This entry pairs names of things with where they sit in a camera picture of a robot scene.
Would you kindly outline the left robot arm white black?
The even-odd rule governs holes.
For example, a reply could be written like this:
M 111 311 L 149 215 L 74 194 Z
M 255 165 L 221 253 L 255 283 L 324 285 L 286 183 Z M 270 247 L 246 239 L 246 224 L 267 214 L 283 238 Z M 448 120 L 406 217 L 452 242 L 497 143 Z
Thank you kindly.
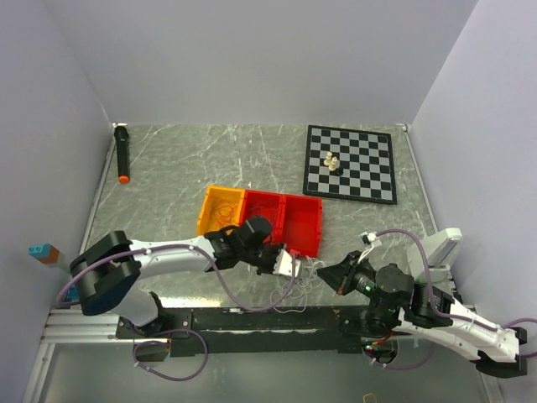
M 230 225 L 195 238 L 173 242 L 130 240 L 125 232 L 109 233 L 74 259 L 71 285 L 88 317 L 113 312 L 144 336 L 157 337 L 172 318 L 153 292 L 137 287 L 139 280 L 179 272 L 214 272 L 243 262 L 259 274 L 294 279 L 297 261 L 281 243 L 271 243 L 273 227 L 264 217 Z

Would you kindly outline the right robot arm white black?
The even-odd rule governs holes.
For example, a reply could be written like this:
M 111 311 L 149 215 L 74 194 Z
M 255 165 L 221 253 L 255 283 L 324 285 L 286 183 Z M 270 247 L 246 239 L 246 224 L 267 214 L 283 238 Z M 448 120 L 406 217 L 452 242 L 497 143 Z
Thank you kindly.
M 375 270 L 354 251 L 317 274 L 337 295 L 356 291 L 369 300 L 360 313 L 342 319 L 344 332 L 373 342 L 405 333 L 449 348 L 479 372 L 496 378 L 528 373 L 527 359 L 520 352 L 527 342 L 525 329 L 486 321 L 444 291 L 416 282 L 394 263 Z

